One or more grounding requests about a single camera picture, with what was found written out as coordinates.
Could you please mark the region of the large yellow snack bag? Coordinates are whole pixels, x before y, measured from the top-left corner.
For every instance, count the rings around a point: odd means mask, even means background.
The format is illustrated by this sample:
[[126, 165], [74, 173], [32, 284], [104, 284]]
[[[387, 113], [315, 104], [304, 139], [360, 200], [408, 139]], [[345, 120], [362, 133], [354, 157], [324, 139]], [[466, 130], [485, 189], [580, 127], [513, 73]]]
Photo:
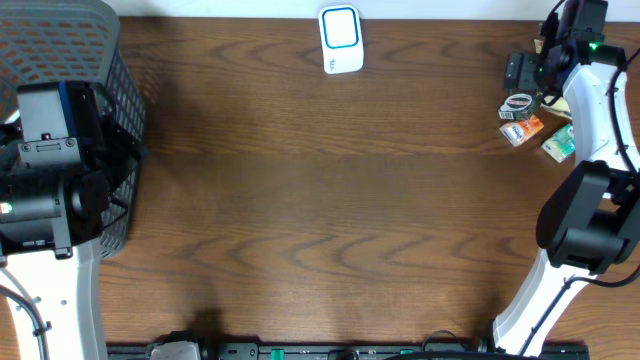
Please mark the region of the large yellow snack bag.
[[[535, 47], [535, 53], [540, 55], [544, 41], [539, 38], [536, 38], [533, 40], [533, 42]], [[537, 96], [540, 100], [540, 107], [544, 109], [546, 112], [549, 112], [551, 114], [554, 114], [560, 117], [564, 117], [568, 121], [572, 121], [572, 116], [569, 110], [568, 103], [564, 98], [559, 98], [553, 105], [549, 106], [549, 103], [553, 100], [552, 96], [544, 96], [541, 92], [538, 92]]]

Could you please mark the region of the black round-logo snack packet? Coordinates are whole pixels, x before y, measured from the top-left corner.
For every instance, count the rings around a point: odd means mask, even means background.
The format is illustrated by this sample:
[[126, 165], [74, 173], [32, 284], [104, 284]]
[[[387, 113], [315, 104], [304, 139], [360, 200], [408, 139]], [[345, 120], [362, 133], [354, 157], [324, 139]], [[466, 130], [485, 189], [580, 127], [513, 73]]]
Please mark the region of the black round-logo snack packet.
[[538, 99], [529, 93], [508, 96], [498, 109], [499, 118], [505, 121], [530, 119], [538, 108]]

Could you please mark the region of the teal candy packet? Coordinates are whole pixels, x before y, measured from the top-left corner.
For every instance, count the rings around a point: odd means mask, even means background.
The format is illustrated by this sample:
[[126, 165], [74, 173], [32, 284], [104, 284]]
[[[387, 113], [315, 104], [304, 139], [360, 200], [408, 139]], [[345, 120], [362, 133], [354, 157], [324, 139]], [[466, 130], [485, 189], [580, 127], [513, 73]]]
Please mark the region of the teal candy packet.
[[562, 163], [575, 152], [573, 126], [565, 125], [543, 142], [541, 148], [557, 163]]

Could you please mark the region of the orange candy packet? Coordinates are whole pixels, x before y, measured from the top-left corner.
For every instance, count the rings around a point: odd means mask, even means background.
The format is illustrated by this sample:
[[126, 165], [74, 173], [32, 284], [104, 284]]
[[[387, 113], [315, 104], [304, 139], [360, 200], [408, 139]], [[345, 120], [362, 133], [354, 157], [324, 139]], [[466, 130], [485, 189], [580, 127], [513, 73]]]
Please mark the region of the orange candy packet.
[[500, 132], [512, 146], [519, 147], [543, 128], [544, 124], [542, 121], [535, 115], [532, 115], [527, 120], [506, 122], [500, 127]]

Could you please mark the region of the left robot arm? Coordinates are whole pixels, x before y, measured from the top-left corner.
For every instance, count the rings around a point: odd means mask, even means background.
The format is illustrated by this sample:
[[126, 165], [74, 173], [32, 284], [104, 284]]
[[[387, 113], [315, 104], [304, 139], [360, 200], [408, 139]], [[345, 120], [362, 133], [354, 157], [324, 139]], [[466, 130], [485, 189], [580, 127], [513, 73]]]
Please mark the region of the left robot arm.
[[147, 149], [99, 82], [21, 85], [1, 127], [1, 293], [24, 359], [105, 359], [101, 237]]

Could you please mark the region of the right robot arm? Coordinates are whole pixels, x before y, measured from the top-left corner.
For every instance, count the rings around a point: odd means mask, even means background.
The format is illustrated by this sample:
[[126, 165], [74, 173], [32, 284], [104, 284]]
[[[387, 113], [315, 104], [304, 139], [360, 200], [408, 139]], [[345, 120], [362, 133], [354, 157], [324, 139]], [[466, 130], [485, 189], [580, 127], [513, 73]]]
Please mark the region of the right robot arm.
[[524, 283], [495, 317], [490, 353], [537, 357], [554, 324], [587, 285], [620, 288], [633, 272], [602, 281], [639, 243], [639, 151], [626, 104], [634, 61], [605, 42], [604, 0], [558, 2], [540, 27], [540, 52], [514, 52], [504, 76], [508, 97], [498, 110], [507, 127], [540, 105], [568, 105], [576, 165], [542, 207], [538, 253]]

